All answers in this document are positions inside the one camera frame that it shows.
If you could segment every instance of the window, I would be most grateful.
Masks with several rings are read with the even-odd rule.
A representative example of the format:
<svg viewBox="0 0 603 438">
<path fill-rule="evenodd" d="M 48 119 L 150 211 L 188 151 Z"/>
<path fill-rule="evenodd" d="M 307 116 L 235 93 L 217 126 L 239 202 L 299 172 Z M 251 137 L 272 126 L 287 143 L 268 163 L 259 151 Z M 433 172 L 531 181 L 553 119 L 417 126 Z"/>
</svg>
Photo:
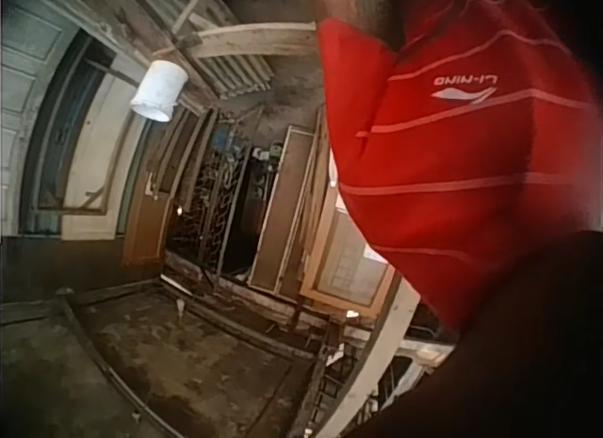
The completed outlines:
<svg viewBox="0 0 603 438">
<path fill-rule="evenodd" d="M 24 234 L 59 235 L 73 154 L 90 105 L 115 54 L 80 31 L 61 60 L 41 104 L 25 161 L 21 198 Z M 94 192 L 90 202 L 102 192 Z"/>
</svg>

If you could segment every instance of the wooden plank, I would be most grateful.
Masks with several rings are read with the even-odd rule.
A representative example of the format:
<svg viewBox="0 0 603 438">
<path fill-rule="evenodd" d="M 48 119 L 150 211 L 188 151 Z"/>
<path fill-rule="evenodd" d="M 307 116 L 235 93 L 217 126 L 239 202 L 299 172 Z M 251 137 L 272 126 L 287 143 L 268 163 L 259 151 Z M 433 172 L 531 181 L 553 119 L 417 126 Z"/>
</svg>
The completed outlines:
<svg viewBox="0 0 603 438">
<path fill-rule="evenodd" d="M 174 184 L 178 181 L 178 169 L 183 162 L 187 162 L 187 158 L 189 157 L 189 155 L 186 154 L 187 146 L 190 143 L 191 138 L 194 137 L 195 128 L 199 124 L 199 118 L 192 113 L 188 114 L 184 121 L 173 150 L 170 154 L 166 154 L 166 157 L 164 158 L 166 161 L 165 172 L 161 179 L 157 178 L 157 182 L 159 182 L 159 191 L 163 191 L 164 193 L 171 193 Z"/>
<path fill-rule="evenodd" d="M 199 120 L 197 120 L 197 124 L 195 125 L 195 130 L 193 130 L 192 136 L 188 141 L 187 148 L 185 149 L 185 153 L 180 160 L 178 165 L 178 171 L 176 172 L 176 176 L 174 178 L 173 184 L 171 185 L 170 198 L 174 198 L 176 196 L 176 191 L 180 186 L 180 180 L 182 179 L 182 175 L 185 172 L 185 167 L 190 159 L 190 154 L 192 153 L 192 149 L 195 144 L 197 144 L 197 140 L 199 139 L 199 135 L 201 134 L 201 130 L 203 129 L 204 123 L 207 119 L 207 115 L 209 111 L 205 112 Z"/>
<path fill-rule="evenodd" d="M 293 223 L 291 224 L 291 229 L 289 231 L 289 237 L 285 246 L 285 253 L 283 255 L 283 260 L 281 261 L 281 267 L 279 268 L 279 274 L 276 280 L 276 293 L 278 294 L 281 290 L 281 285 L 283 284 L 283 276 L 285 275 L 285 271 L 287 265 L 289 263 L 289 258 L 291 257 L 291 252 L 293 250 L 293 245 L 299 243 L 299 239 L 295 237 L 299 234 L 299 228 L 301 225 L 302 219 L 302 208 L 307 196 L 308 185 L 310 179 L 311 169 L 314 165 L 314 159 L 316 158 L 318 145 L 318 132 L 314 134 L 314 138 L 312 139 L 312 147 L 310 148 L 310 154 L 308 156 L 308 161 L 305 167 L 305 173 L 303 175 L 303 181 L 301 183 L 301 191 L 300 196 L 297 200 L 297 205 L 295 208 L 295 214 L 293 216 Z"/>
<path fill-rule="evenodd" d="M 178 64 L 187 72 L 189 82 L 185 91 L 193 103 L 211 105 L 218 101 L 215 91 L 190 64 L 185 54 L 176 48 L 169 31 L 153 19 L 141 0 L 80 1 L 98 14 L 121 45 L 131 47 L 132 53 L 138 51 L 147 62 L 157 58 L 153 55 L 155 51 L 166 47 L 173 49 L 163 59 Z"/>
<path fill-rule="evenodd" d="M 239 24 L 194 33 L 199 41 L 187 51 L 195 58 L 229 55 L 305 56 L 318 52 L 316 24 Z M 167 57 L 172 45 L 154 53 Z"/>
<path fill-rule="evenodd" d="M 170 142 L 173 138 L 173 134 L 176 128 L 178 127 L 178 124 L 184 118 L 185 111 L 186 109 L 182 106 L 176 107 L 173 119 L 169 123 L 154 124 L 155 127 L 164 127 L 165 132 L 160 138 L 156 140 L 155 144 L 150 146 L 151 149 L 149 150 L 149 159 L 147 161 L 146 167 L 147 170 L 151 173 L 157 174 L 157 172 L 159 171 L 159 165 L 161 164 L 163 155 L 165 154 L 168 146 L 170 145 Z"/>
<path fill-rule="evenodd" d="M 318 269 L 320 267 L 320 261 L 324 256 L 327 249 L 327 242 L 329 240 L 329 232 L 333 224 L 335 215 L 335 204 L 337 202 L 337 187 L 329 187 L 327 195 L 324 200 L 324 206 L 322 208 L 322 214 L 320 216 L 320 222 L 317 228 L 317 237 L 312 246 L 312 252 L 310 253 L 307 270 L 303 277 L 303 283 L 301 284 L 300 293 L 304 296 L 308 296 L 314 290 L 314 284 L 316 283 L 318 276 Z"/>
<path fill-rule="evenodd" d="M 269 210 L 260 235 L 260 243 L 253 264 L 251 285 L 274 292 L 281 263 L 286 251 L 310 151 L 312 134 L 289 127 L 283 156 L 274 181 Z"/>
<path fill-rule="evenodd" d="M 195 185 L 197 184 L 199 171 L 201 170 L 201 165 L 204 161 L 207 144 L 209 143 L 209 140 L 211 139 L 211 136 L 214 133 L 214 129 L 216 128 L 216 122 L 218 121 L 219 112 L 210 111 L 210 113 L 211 114 L 209 116 L 209 119 L 206 120 L 204 126 L 203 135 L 201 136 L 195 159 L 188 165 L 187 171 L 184 176 L 183 185 L 181 189 L 182 196 L 180 205 L 182 205 L 182 208 L 185 212 L 190 211 L 192 198 L 195 194 Z"/>
<path fill-rule="evenodd" d="M 331 146 L 329 145 L 324 107 L 322 108 L 322 113 L 319 114 L 319 117 L 322 119 L 322 123 L 320 125 L 320 139 L 318 141 L 319 150 L 317 153 L 313 184 L 311 187 L 312 193 L 308 207 L 308 222 L 305 233 L 301 236 L 303 250 L 306 255 L 310 253 L 312 246 L 314 245 L 314 239 L 316 238 L 318 229 L 318 221 L 320 220 L 320 211 L 324 205 L 327 185 L 329 185 L 329 151 L 331 150 Z"/>
<path fill-rule="evenodd" d="M 188 17 L 195 9 L 197 9 L 197 12 L 201 12 L 211 3 L 211 1 L 212 0 L 190 0 L 171 27 L 171 32 L 174 35 L 178 33 L 180 28 L 182 28 L 182 25 L 187 21 Z"/>
</svg>

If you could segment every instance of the dirty floor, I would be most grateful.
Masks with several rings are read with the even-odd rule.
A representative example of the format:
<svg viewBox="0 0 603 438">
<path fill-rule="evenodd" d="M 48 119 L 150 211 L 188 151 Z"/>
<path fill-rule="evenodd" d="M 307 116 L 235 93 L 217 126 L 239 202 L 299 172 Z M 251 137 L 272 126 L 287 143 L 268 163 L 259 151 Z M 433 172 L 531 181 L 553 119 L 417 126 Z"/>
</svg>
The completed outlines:
<svg viewBox="0 0 603 438">
<path fill-rule="evenodd" d="M 99 350 L 161 417 L 187 436 L 280 437 L 309 370 L 253 347 L 158 294 L 79 311 Z"/>
</svg>

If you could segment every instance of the wall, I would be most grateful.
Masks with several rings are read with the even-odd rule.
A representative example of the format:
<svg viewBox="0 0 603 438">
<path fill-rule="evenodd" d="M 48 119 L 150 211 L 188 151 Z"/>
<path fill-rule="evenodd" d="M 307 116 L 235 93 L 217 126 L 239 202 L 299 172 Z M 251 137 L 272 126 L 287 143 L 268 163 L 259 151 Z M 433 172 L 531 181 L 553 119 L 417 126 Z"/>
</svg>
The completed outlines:
<svg viewBox="0 0 603 438">
<path fill-rule="evenodd" d="M 122 248 L 120 238 L 99 241 L 3 238 L 1 300 L 49 299 L 65 286 L 85 292 L 159 276 L 159 265 L 123 266 Z"/>
<path fill-rule="evenodd" d="M 44 93 L 78 28 L 40 0 L 2 0 L 2 235 L 16 235 L 24 160 Z"/>
</svg>

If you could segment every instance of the red shirt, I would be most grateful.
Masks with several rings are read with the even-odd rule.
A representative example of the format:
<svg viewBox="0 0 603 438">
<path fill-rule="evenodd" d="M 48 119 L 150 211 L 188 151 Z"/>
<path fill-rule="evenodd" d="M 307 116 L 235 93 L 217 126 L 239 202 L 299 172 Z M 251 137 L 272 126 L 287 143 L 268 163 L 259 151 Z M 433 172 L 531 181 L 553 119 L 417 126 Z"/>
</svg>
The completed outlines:
<svg viewBox="0 0 603 438">
<path fill-rule="evenodd" d="M 449 326 L 510 269 L 600 226 L 586 75 L 529 0 L 413 0 L 390 51 L 318 29 L 339 188 L 368 244 Z"/>
</svg>

